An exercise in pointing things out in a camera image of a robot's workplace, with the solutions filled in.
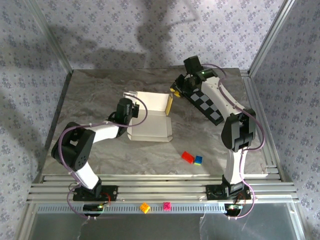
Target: open box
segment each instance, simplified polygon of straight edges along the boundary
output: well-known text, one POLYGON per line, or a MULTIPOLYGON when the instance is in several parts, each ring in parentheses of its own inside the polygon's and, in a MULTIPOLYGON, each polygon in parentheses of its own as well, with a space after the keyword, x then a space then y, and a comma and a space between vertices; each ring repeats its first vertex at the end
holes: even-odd
MULTIPOLYGON (((168 114, 173 101, 172 93, 137 91, 130 92, 130 94, 134 94, 145 103, 148 116, 142 124, 127 128, 129 139, 132 141, 170 142, 173 137, 171 118, 168 117, 168 114)), ((132 118, 129 124, 135 125, 144 119, 146 109, 135 98, 130 99, 139 104, 138 118, 132 118)))

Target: pink block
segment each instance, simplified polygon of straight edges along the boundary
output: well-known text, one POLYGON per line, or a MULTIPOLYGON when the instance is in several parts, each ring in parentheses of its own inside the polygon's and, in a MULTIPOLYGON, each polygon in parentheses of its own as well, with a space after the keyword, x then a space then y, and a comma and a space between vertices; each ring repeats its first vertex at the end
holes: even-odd
POLYGON ((171 202, 164 202, 163 203, 163 210, 164 211, 171 211, 171 202))

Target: checkered pattern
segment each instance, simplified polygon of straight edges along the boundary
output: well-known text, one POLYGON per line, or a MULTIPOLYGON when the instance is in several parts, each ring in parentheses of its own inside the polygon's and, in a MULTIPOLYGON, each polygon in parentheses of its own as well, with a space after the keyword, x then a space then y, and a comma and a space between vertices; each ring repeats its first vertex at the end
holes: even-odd
POLYGON ((224 120, 214 102, 199 89, 193 91, 193 94, 189 97, 189 101, 215 125, 224 120))

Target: red block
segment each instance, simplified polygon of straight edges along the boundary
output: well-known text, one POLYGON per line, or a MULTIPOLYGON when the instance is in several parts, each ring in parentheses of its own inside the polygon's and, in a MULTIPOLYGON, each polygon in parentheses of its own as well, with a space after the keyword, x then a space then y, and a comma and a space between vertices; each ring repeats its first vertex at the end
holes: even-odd
POLYGON ((187 151, 184 151, 182 153, 182 156, 181 156, 184 160, 186 160, 188 163, 190 164, 193 164, 194 161, 195 161, 195 157, 192 156, 190 153, 188 153, 187 151))

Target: small toy block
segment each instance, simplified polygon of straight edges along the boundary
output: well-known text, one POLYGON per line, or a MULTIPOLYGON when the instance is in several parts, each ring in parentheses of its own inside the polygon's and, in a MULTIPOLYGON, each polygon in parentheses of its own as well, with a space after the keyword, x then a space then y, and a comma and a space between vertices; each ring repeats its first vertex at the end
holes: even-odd
POLYGON ((192 156, 190 153, 188 153, 187 151, 184 151, 181 155, 181 157, 186 160, 188 163, 193 164, 195 157, 192 156))
POLYGON ((164 202, 163 203, 163 210, 167 211, 167 212, 171 211, 171 202, 164 202))
POLYGON ((140 206, 140 210, 146 214, 150 210, 150 206, 144 202, 140 206))
POLYGON ((200 166, 202 164, 202 156, 195 156, 194 165, 200 166))

